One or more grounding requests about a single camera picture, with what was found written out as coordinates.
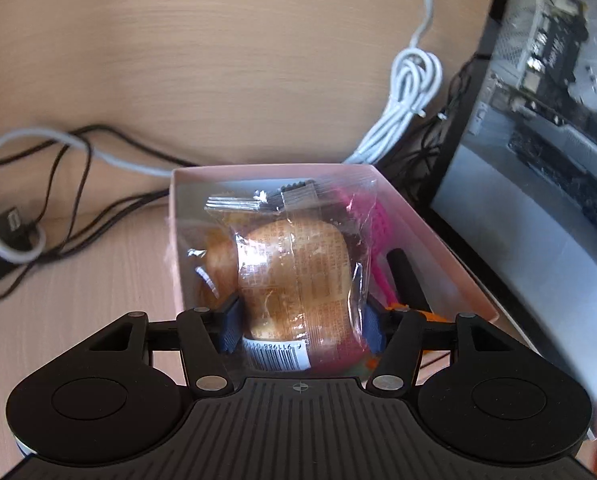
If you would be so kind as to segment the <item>glass side computer case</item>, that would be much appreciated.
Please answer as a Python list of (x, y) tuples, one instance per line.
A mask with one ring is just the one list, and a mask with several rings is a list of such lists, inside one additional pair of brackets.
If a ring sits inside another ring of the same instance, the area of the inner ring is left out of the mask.
[(597, 392), (597, 0), (494, 0), (469, 71), (422, 210)]

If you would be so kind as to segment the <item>pink cardboard box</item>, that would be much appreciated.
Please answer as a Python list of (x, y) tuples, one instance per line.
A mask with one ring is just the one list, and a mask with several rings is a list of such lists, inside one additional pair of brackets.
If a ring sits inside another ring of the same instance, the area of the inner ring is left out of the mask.
[(181, 309), (203, 312), (234, 382), (376, 369), (404, 312), (498, 314), (376, 169), (176, 170), (169, 232)]

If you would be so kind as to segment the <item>packaged bread with barcode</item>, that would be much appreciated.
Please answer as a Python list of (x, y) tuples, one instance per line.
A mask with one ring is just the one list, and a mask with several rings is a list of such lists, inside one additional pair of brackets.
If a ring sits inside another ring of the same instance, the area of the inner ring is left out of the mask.
[(217, 310), (238, 289), (238, 252), (224, 218), (177, 217), (172, 241), (182, 308)]

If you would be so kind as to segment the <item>packaged round yellow bun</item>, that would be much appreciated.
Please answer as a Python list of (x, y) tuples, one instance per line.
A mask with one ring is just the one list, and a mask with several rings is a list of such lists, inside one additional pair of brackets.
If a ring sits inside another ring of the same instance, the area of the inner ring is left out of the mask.
[(367, 229), (335, 188), (375, 191), (375, 180), (325, 177), (251, 195), (210, 196), (238, 252), (242, 351), (260, 372), (345, 372), (369, 349), (363, 314), (370, 282)]

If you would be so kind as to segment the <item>pink toy net scoop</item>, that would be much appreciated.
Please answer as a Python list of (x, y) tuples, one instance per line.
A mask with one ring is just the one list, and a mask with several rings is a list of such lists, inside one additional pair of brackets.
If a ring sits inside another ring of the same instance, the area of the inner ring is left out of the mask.
[(335, 195), (345, 205), (347, 212), (368, 231), (371, 276), (382, 292), (387, 309), (391, 309), (399, 300), (381, 266), (381, 257), (387, 253), (387, 245), (392, 236), (390, 217), (375, 191), (352, 192), (345, 188), (335, 188)]

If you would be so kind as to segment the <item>orange toy piece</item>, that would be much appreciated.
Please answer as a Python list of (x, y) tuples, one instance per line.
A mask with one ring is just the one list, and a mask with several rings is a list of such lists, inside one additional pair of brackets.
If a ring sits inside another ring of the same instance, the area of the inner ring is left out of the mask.
[(451, 351), (454, 324), (428, 311), (387, 309), (368, 301), (363, 336), (372, 354), (367, 367), (373, 375), (414, 384), (421, 366)]

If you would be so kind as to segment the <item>black plush toy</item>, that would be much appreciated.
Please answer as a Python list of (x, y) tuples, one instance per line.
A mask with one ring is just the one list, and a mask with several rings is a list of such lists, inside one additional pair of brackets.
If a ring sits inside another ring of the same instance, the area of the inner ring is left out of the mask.
[(402, 248), (395, 248), (387, 253), (387, 264), (392, 273), (399, 303), (409, 309), (431, 313), (428, 299)]

